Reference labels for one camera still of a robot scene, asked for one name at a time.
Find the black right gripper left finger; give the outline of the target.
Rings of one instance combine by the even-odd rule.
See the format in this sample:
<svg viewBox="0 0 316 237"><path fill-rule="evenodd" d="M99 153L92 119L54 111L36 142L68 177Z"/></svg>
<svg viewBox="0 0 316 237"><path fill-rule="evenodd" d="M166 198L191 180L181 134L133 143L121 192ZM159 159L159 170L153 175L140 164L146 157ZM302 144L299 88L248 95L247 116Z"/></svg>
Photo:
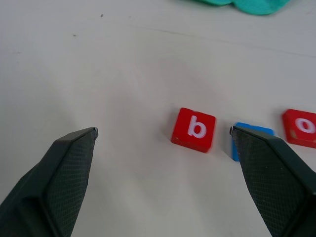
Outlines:
<svg viewBox="0 0 316 237"><path fill-rule="evenodd" d="M0 205L2 237L71 236L88 186L98 129L69 133L16 183Z"/></svg>

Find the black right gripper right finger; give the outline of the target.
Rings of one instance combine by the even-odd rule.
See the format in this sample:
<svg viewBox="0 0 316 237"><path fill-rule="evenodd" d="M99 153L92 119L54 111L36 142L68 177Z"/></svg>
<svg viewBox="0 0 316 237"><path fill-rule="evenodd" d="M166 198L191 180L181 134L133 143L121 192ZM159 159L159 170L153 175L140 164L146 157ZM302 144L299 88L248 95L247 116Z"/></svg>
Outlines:
<svg viewBox="0 0 316 237"><path fill-rule="evenodd" d="M248 191L273 237L316 235L316 173L282 139L232 126Z"/></svg>

